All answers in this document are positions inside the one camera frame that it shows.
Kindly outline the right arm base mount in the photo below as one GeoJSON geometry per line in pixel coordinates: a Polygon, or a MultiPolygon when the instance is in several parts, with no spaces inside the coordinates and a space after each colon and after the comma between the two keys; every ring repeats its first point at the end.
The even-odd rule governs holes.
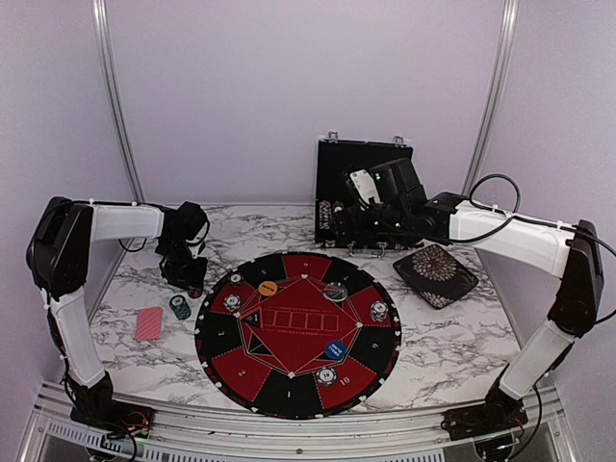
{"type": "Polygon", "coordinates": [[[523,401],[496,388],[489,391],[483,403],[446,411],[441,428],[452,441],[457,441],[523,426],[527,422],[523,401]]]}

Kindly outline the clear round button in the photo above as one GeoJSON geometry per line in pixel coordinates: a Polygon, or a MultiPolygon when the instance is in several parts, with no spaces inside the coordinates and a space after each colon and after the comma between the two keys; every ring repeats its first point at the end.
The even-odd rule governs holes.
{"type": "Polygon", "coordinates": [[[322,290],[323,296],[332,302],[343,302],[347,298],[347,288],[341,283],[331,283],[322,290]]]}

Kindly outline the white chip stack seat four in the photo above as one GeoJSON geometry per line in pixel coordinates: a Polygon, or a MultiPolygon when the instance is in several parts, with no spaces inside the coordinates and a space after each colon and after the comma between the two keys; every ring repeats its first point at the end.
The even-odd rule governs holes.
{"type": "Polygon", "coordinates": [[[228,295],[223,300],[223,307],[229,313],[237,313],[242,307],[242,299],[236,294],[228,295]]]}

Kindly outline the orange dealer button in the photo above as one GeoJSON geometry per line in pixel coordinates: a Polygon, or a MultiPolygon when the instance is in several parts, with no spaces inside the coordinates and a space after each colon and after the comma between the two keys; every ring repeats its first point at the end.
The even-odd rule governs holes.
{"type": "Polygon", "coordinates": [[[262,296],[275,295],[277,290],[277,284],[273,281],[263,281],[258,287],[258,292],[262,296]]]}

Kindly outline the green poker chip stack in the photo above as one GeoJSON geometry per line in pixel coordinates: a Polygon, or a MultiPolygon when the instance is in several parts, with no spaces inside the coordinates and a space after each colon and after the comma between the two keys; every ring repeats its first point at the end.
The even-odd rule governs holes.
{"type": "Polygon", "coordinates": [[[185,321],[192,315],[191,307],[183,295],[174,295],[169,300],[169,308],[179,321],[185,321]]]}

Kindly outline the red poker chip stack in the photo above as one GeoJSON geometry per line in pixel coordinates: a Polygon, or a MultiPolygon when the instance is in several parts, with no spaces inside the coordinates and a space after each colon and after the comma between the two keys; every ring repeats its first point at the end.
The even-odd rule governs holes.
{"type": "Polygon", "coordinates": [[[198,290],[196,288],[190,288],[187,290],[187,294],[190,298],[192,299],[197,299],[200,298],[202,296],[202,291],[198,290]]]}

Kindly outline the white chip seat five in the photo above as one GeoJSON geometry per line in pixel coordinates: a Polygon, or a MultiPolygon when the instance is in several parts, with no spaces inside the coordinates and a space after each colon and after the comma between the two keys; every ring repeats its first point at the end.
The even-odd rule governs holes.
{"type": "Polygon", "coordinates": [[[240,284],[243,281],[243,277],[239,273],[231,274],[229,277],[231,284],[240,284]]]}

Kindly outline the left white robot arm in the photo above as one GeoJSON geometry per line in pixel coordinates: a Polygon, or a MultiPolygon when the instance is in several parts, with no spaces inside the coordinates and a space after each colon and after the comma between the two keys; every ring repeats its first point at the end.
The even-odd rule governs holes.
{"type": "Polygon", "coordinates": [[[163,278],[198,298],[204,290],[209,230],[206,212],[192,202],[169,208],[62,196],[50,199],[27,247],[26,263],[59,329],[68,374],[78,385],[91,389],[106,376],[85,308],[91,245],[155,240],[163,278]]]}

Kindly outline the white chip stack seat eight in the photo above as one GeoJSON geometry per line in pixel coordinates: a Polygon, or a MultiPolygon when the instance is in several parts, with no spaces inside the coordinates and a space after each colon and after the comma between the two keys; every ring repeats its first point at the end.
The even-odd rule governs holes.
{"type": "Polygon", "coordinates": [[[370,307],[370,317],[373,322],[384,322],[388,318],[389,306],[386,302],[379,300],[370,307]]]}

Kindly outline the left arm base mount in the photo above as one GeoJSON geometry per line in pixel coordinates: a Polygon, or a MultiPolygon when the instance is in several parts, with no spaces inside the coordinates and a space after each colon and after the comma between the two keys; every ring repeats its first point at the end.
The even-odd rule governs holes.
{"type": "Polygon", "coordinates": [[[73,403],[70,417],[75,422],[110,431],[115,437],[146,436],[149,433],[154,410],[114,399],[109,384],[69,388],[68,395],[73,403]]]}

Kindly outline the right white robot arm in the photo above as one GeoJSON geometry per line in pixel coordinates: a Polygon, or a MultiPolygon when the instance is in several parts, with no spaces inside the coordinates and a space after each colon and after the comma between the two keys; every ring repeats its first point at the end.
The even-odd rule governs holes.
{"type": "Polygon", "coordinates": [[[476,421],[487,431],[496,431],[509,421],[515,411],[511,399],[523,398],[596,325],[603,266],[596,230],[589,221],[576,225],[543,221],[441,192],[408,210],[385,203],[335,207],[329,225],[344,244],[376,244],[395,238],[463,244],[559,279],[546,320],[500,375],[498,394],[477,409],[476,421]]]}

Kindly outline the white chip stack seat ten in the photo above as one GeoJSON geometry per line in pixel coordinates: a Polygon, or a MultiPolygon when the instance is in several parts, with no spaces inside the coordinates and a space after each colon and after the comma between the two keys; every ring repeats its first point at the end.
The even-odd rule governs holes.
{"type": "Polygon", "coordinates": [[[317,382],[322,386],[330,386],[337,380],[337,373],[331,367],[324,367],[316,371],[317,382]]]}

